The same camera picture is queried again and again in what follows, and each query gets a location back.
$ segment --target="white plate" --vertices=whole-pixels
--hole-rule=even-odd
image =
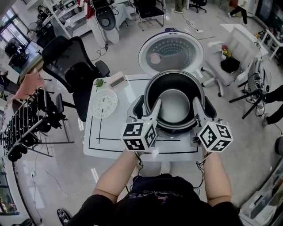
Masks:
[[[116,109],[118,98],[111,89],[97,91],[89,102],[89,110],[93,117],[101,119],[110,116]]]

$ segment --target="black bag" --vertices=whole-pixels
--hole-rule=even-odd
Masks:
[[[228,57],[225,60],[221,61],[221,68],[228,73],[235,72],[239,69],[239,67],[240,62],[231,57]]]

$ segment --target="gray floor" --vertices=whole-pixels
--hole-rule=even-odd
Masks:
[[[203,11],[197,14],[195,9],[184,13],[185,18],[191,20],[194,27],[204,30],[203,33],[197,34],[194,29],[186,24],[181,15],[171,11],[171,5],[168,5],[165,15],[165,27],[175,27],[200,39],[206,53],[208,42],[224,41],[227,37],[228,32],[220,26],[221,23],[242,23],[242,19],[229,19],[216,5],[209,4],[205,8],[207,9],[206,14]],[[126,75],[143,73],[138,64],[138,52],[148,38],[164,30],[158,24],[152,26],[147,23],[146,31],[142,32],[137,21],[133,20],[128,23],[128,27],[124,24],[121,27],[119,43],[110,44],[107,54],[100,58],[110,68],[111,75],[118,71],[123,71]],[[248,30],[252,34],[263,30],[252,19],[248,19],[248,25]],[[89,58],[97,58],[96,51],[99,50],[99,47],[93,34],[88,33],[82,39]],[[277,67],[274,61],[269,61],[268,65],[272,73],[271,90],[274,90],[283,84],[282,69]],[[41,75],[48,77],[45,72],[41,72]],[[206,74],[203,75],[204,78],[200,79],[201,82],[208,78]],[[72,96],[54,79],[47,84],[47,87],[49,90],[55,91],[54,96],[61,92],[65,101],[73,102]],[[275,167],[279,157],[274,153],[274,142],[280,132],[274,125],[263,129],[261,126],[262,119],[255,117],[255,112],[252,112],[245,120],[241,119],[243,113],[250,108],[250,104],[244,100],[233,104],[228,102],[230,99],[241,95],[237,89],[237,84],[226,87],[225,96],[221,98],[217,96],[218,87],[216,84],[211,84],[204,90],[217,110],[218,116],[229,122],[234,136],[233,144],[222,153],[222,159],[232,183],[233,202],[240,206]],[[273,113],[279,106],[280,103],[268,104],[266,112]],[[36,203],[38,212],[46,226],[60,225],[56,216],[58,208],[65,208],[70,214],[74,215],[95,187],[91,169],[95,168],[98,176],[101,176],[114,162],[113,159],[84,155],[82,143],[84,131],[79,130],[76,110],[66,108],[65,114],[69,119],[67,126],[75,144],[50,146],[49,150],[54,158],[37,156],[36,153],[29,152],[16,163],[20,186],[27,205],[33,217],[39,222],[39,215],[34,202]],[[277,125],[283,128],[283,121],[280,121]],[[62,131],[52,130],[48,139],[59,141],[66,138]],[[160,171],[160,163],[145,162],[144,165],[142,174],[145,176],[157,175]],[[34,177],[36,198],[34,202],[34,183],[30,176],[31,170],[36,171]],[[47,172],[56,178],[61,188]],[[173,176],[181,176],[194,186],[198,186],[201,181],[201,173],[194,162],[173,162],[171,172]],[[205,200],[204,185],[201,187],[200,197]]]

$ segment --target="black shoe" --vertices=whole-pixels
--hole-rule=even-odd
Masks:
[[[67,225],[71,219],[70,215],[65,210],[62,209],[57,209],[57,215],[63,226]]]

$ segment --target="window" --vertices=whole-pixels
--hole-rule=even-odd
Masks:
[[[9,9],[2,18],[0,39],[8,42],[11,38],[16,38],[21,44],[28,45],[30,40],[26,37],[26,34],[27,26],[12,9]]]

